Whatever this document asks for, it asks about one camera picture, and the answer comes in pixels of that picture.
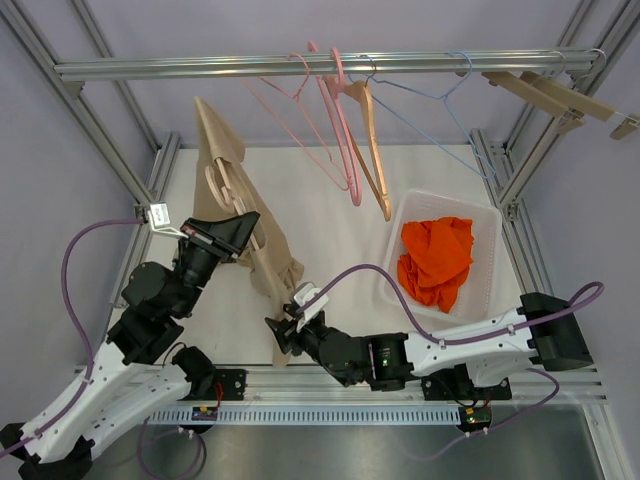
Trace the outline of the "beige hanger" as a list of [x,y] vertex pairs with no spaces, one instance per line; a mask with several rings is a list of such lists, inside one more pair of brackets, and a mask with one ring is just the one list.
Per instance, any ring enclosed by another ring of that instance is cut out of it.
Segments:
[[205,167],[204,175],[210,193],[224,212],[232,215],[259,212],[231,162],[217,157]]

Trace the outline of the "orange t shirt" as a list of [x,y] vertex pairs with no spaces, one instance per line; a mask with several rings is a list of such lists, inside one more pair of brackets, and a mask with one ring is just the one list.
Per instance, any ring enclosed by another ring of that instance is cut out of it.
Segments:
[[414,301],[444,313],[452,310],[473,263],[472,226],[472,220],[458,217],[402,226],[406,252],[397,260],[397,279]]

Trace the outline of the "thick pink plastic hanger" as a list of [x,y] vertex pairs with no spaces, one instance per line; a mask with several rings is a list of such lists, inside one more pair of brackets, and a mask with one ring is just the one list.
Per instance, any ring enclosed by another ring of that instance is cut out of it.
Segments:
[[362,201],[361,181],[356,165],[357,161],[353,140],[350,138],[349,125],[339,100],[339,95],[343,92],[345,75],[338,49],[332,47],[329,51],[329,57],[335,66],[336,73],[317,76],[316,82],[321,92],[329,122],[342,158],[347,190],[351,202],[354,206],[358,207]]

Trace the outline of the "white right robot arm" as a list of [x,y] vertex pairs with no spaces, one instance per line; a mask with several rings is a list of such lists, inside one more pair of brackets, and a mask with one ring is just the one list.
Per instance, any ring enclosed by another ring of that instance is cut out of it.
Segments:
[[283,353],[306,354],[342,386],[366,383],[374,391],[402,390],[409,381],[454,370],[454,389],[474,397],[533,365],[547,372],[592,365],[575,306],[543,293],[520,301],[491,319],[439,331],[432,340],[416,331],[351,336],[328,326],[324,311],[265,323]]

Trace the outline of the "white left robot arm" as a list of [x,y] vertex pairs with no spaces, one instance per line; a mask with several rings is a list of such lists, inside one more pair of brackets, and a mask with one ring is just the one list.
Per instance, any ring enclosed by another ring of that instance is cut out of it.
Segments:
[[222,394],[216,367],[197,347],[177,351],[170,363],[136,390],[116,394],[170,350],[220,263],[235,261],[260,219],[251,211],[222,221],[187,219],[176,231],[171,267],[149,261],[130,273],[122,290],[127,307],[87,365],[32,420],[1,430],[4,455],[21,464],[22,479],[81,479],[115,440],[164,406]]

